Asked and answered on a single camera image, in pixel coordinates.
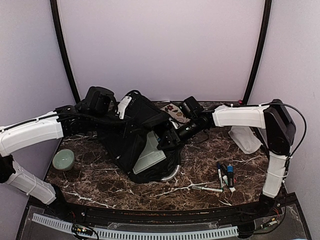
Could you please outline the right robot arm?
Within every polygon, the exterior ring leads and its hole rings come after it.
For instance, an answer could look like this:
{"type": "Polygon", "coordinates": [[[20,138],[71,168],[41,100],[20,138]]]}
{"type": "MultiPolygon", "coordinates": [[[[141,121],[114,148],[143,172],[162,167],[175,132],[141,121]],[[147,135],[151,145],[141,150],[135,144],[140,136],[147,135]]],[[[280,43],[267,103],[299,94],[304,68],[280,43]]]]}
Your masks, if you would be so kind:
{"type": "Polygon", "coordinates": [[[255,213],[266,217],[275,208],[274,199],[288,172],[290,159],[296,149],[292,148],[296,125],[287,111],[288,104],[279,99],[256,105],[218,105],[205,110],[190,96],[179,109],[189,119],[179,128],[167,129],[157,145],[158,150],[171,150],[182,145],[199,132],[210,128],[229,126],[259,128],[266,131],[269,164],[262,194],[266,196],[255,205],[255,213]]]}

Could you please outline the white cloth pouch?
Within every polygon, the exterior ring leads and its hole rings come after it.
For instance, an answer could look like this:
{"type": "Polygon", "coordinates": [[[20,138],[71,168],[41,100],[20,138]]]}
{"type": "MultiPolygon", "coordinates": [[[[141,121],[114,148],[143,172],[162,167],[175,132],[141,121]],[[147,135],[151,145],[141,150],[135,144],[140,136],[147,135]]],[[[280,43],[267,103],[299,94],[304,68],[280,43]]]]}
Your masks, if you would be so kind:
{"type": "Polygon", "coordinates": [[[232,126],[228,134],[240,150],[247,155],[255,153],[262,146],[261,141],[254,135],[250,127],[232,126]]]}

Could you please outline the black student bag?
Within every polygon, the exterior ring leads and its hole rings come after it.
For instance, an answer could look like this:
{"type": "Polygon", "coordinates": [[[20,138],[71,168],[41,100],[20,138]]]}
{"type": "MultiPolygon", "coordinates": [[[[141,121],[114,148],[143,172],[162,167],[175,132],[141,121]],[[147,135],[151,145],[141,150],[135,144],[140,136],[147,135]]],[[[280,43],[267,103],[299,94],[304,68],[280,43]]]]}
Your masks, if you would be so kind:
{"type": "Polygon", "coordinates": [[[134,170],[149,142],[149,133],[154,133],[156,142],[163,142],[170,124],[170,115],[155,106],[137,90],[127,93],[130,102],[126,108],[117,105],[117,115],[124,116],[119,125],[109,125],[97,131],[97,137],[106,148],[114,163],[137,184],[167,181],[173,178],[181,164],[182,145],[162,150],[164,159],[141,172],[134,170]]]}

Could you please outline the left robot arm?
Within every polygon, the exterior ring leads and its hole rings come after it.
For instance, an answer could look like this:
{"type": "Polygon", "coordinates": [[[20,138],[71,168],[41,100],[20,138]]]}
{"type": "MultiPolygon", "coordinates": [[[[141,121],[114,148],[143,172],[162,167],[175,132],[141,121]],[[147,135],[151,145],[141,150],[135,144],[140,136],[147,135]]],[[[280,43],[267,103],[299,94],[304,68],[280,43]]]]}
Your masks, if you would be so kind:
{"type": "Polygon", "coordinates": [[[0,128],[0,182],[11,185],[28,196],[50,206],[60,218],[67,218],[70,206],[59,187],[47,183],[25,170],[13,153],[49,140],[59,140],[99,128],[122,125],[131,120],[126,108],[140,99],[138,90],[128,92],[120,102],[106,88],[91,86],[85,98],[76,105],[58,107],[39,117],[0,128]]]}

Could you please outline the grey shrink-wrapped notebook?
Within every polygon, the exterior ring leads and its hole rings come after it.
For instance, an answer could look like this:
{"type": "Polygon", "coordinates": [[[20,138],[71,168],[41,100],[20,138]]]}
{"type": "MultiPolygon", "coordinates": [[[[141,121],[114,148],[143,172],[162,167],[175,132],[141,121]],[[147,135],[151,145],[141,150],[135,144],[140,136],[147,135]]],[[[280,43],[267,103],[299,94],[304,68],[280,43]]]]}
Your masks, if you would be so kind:
{"type": "Polygon", "coordinates": [[[158,139],[159,137],[153,131],[147,134],[145,148],[133,167],[134,174],[137,175],[166,158],[165,153],[157,149],[158,139]]]}

